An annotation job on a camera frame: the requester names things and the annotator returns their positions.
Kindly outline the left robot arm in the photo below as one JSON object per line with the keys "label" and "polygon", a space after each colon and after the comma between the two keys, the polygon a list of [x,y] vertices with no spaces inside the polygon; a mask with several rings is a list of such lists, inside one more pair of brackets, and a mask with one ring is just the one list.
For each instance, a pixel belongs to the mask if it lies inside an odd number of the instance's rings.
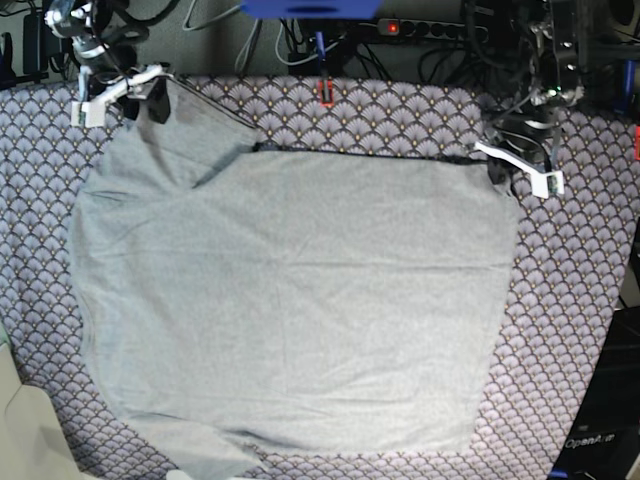
{"label": "left robot arm", "polygon": [[485,114],[484,136],[474,144],[487,157],[493,184],[522,172],[533,196],[564,193],[564,175],[557,167],[559,115],[585,93],[580,14],[577,1],[540,1],[514,20],[529,55],[520,70],[520,90],[512,105]]}

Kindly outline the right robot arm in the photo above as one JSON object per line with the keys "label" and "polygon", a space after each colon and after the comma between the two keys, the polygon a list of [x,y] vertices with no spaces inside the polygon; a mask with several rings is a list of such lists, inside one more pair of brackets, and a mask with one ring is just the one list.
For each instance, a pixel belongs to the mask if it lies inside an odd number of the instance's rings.
{"label": "right robot arm", "polygon": [[71,124],[106,125],[116,106],[134,120],[144,107],[151,121],[163,124],[171,113],[167,92],[169,66],[143,65],[136,47],[149,39],[150,28],[177,7],[170,1],[156,15],[139,19],[129,14],[127,1],[53,1],[44,21],[52,34],[71,42],[79,62],[78,98],[71,103]]}

